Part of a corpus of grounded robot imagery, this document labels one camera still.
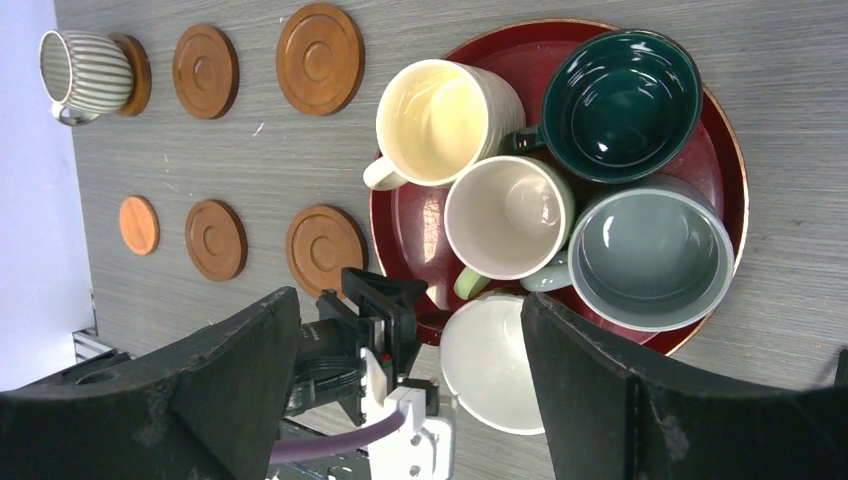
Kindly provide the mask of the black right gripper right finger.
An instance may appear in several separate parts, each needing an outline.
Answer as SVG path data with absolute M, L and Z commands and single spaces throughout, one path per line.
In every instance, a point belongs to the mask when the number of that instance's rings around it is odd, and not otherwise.
M 604 330 L 544 294 L 521 324 L 559 479 L 843 479 L 847 358 L 788 390 L 709 372 Z

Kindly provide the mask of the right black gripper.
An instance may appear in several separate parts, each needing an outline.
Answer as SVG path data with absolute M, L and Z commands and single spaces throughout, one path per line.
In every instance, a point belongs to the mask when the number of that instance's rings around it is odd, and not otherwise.
M 420 279 L 343 268 L 340 289 L 322 291 L 316 302 L 319 319 L 300 328 L 284 415 L 336 402 L 353 423 L 363 424 L 366 366 L 360 351 L 373 354 L 391 387 L 409 374 L 421 348 L 415 306 L 427 288 Z

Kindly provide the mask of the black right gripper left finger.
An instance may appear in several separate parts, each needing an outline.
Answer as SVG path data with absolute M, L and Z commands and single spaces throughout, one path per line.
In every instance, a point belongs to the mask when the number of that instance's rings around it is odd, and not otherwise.
M 300 337 L 296 291 L 149 354 L 1 395 L 5 479 L 261 479 Z

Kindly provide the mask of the dark ringed wooden coaster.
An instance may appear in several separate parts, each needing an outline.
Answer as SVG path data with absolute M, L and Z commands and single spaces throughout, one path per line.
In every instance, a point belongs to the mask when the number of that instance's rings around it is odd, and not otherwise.
M 343 268 L 368 268 L 359 225 L 344 210 L 330 205 L 301 210 L 289 224 L 284 251 L 293 279 L 313 298 L 326 289 L 341 292 Z

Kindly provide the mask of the white bowl cup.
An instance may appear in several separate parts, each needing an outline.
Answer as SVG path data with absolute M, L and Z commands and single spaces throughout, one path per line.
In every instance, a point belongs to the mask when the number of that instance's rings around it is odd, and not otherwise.
M 539 435 L 543 422 L 525 348 L 523 298 L 486 294 L 456 310 L 440 340 L 442 375 L 480 422 L 515 435 Z

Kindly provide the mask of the pale green cup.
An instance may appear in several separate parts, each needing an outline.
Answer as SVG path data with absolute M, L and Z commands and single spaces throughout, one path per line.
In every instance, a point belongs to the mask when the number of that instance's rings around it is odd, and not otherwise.
M 548 164 L 501 155 L 454 182 L 443 217 L 451 249 L 464 264 L 453 290 L 469 300 L 492 280 L 521 280 L 547 266 L 570 237 L 576 201 Z

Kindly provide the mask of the cream mug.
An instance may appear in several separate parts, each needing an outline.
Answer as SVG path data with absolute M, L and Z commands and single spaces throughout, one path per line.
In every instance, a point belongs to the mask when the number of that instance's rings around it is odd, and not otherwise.
M 363 181 L 374 191 L 407 183 L 448 186 L 525 125 L 522 101 L 499 75 L 448 60 L 415 62 L 380 98 L 375 131 L 381 156 L 366 167 Z

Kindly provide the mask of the light wooden coaster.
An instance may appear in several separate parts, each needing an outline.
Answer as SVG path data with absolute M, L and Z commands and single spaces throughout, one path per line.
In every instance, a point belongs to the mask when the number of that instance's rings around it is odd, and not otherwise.
M 121 204 L 119 227 L 126 246 L 137 255 L 152 254 L 160 239 L 158 217 L 150 202 L 138 195 Z

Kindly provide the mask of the dark green cup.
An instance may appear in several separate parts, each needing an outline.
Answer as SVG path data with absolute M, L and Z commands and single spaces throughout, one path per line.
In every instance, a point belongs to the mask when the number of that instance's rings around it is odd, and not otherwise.
M 542 97 L 539 123 L 506 135 L 501 151 L 549 150 L 583 179 L 631 182 L 680 153 L 702 108 L 701 75 L 685 48 L 659 32 L 619 29 L 563 61 Z

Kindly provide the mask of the grey ribbed cup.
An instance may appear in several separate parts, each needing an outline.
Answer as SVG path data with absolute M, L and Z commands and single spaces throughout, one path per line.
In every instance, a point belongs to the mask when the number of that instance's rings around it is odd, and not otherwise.
M 82 30 L 50 30 L 39 46 L 39 69 L 51 113 L 69 127 L 86 125 L 127 103 L 134 75 L 109 37 Z

